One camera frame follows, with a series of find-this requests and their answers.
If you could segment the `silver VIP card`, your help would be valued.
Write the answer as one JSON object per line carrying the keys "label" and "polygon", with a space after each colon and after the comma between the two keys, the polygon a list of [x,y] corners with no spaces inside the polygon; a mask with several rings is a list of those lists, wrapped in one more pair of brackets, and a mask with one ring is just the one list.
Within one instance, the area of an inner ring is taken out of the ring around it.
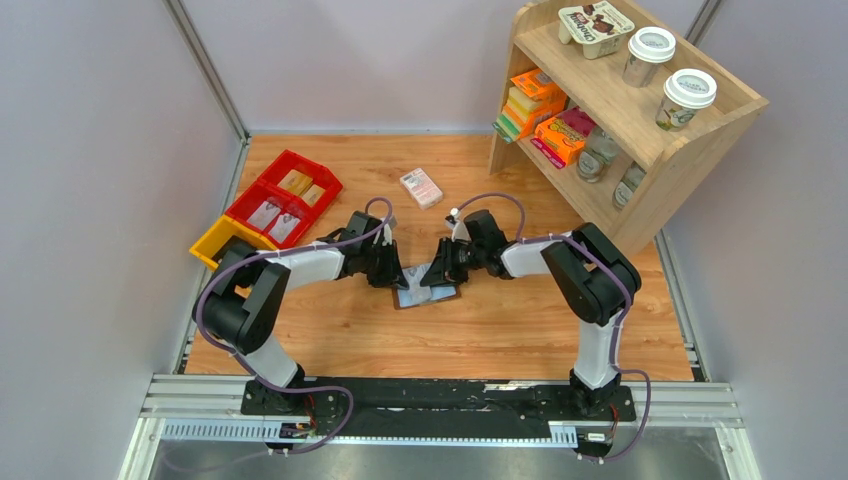
{"label": "silver VIP card", "polygon": [[279,215],[268,230],[269,237],[276,243],[282,245],[298,227],[300,219],[291,213]]}
{"label": "silver VIP card", "polygon": [[402,302],[406,303],[422,303],[429,301],[432,298],[432,288],[422,286],[421,280],[429,269],[430,264],[420,264],[404,268],[402,273],[407,281],[408,288],[398,290],[398,297]]}

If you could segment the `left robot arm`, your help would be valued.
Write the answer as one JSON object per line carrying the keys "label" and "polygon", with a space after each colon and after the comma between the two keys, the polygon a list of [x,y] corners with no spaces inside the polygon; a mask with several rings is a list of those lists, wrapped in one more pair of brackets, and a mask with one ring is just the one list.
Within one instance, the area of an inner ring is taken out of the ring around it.
{"label": "left robot arm", "polygon": [[346,226],[301,247],[257,250],[233,241],[195,302],[198,331],[269,386],[267,401],[279,413],[296,413],[306,399],[296,380],[302,368],[274,335],[285,294],[357,274],[374,288],[407,288],[394,225],[393,218],[356,211]]}

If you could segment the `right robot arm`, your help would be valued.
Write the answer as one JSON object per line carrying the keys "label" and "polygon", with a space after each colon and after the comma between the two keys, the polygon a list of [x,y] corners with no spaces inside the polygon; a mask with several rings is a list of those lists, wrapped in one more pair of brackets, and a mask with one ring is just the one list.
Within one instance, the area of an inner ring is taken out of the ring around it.
{"label": "right robot arm", "polygon": [[551,276],[580,321],[570,403],[579,416],[598,417],[621,381],[615,331],[642,285],[633,264],[593,223],[561,235],[510,241],[487,210],[449,222],[452,234],[440,239],[420,285],[459,285],[467,282],[469,271],[480,269],[504,280]]}

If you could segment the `brown leather card holder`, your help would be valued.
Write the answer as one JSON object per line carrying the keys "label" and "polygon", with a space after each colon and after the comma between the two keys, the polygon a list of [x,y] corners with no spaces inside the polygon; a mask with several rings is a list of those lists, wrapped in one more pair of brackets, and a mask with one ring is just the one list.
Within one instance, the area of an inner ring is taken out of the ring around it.
{"label": "brown leather card holder", "polygon": [[421,279],[430,266],[430,263],[424,263],[402,269],[404,279],[409,284],[409,288],[395,289],[393,291],[393,301],[396,310],[454,300],[460,297],[460,291],[457,286],[420,285]]}

